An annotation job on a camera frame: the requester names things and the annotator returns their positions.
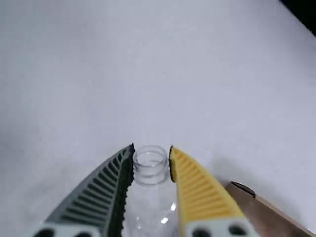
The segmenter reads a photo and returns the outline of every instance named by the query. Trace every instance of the bottle opening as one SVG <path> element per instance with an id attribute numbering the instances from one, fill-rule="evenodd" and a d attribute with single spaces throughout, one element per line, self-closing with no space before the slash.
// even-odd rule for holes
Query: bottle opening
<path id="1" fill-rule="evenodd" d="M 141 185 L 156 185 L 169 177 L 167 152 L 160 146 L 143 146 L 133 155 L 134 178 Z"/>

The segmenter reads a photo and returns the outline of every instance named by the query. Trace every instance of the cardboard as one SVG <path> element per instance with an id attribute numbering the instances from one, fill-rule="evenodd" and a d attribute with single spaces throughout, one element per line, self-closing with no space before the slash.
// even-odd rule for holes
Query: cardboard
<path id="1" fill-rule="evenodd" d="M 261 237 L 315 237 L 245 185 L 231 182 L 226 190 Z"/>

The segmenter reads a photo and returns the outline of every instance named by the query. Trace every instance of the white table surface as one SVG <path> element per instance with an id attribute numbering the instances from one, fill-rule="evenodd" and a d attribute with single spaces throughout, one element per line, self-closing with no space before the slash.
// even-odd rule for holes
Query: white table surface
<path id="1" fill-rule="evenodd" d="M 2 0 L 0 228 L 173 143 L 316 232 L 316 38 L 277 0 Z"/>

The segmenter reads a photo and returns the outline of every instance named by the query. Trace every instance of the plastic bottle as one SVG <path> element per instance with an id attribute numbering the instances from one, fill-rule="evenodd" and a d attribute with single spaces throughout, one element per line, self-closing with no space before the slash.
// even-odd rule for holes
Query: plastic bottle
<path id="1" fill-rule="evenodd" d="M 144 146 L 133 156 L 134 181 L 128 188 L 124 237 L 178 236 L 176 185 L 171 181 L 167 152 Z"/>

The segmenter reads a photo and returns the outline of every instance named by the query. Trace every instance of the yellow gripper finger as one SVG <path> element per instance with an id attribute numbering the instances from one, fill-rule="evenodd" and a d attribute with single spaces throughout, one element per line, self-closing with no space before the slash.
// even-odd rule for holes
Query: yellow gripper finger
<path id="1" fill-rule="evenodd" d="M 182 237 L 258 237 L 225 188 L 189 155 L 171 147 Z"/>

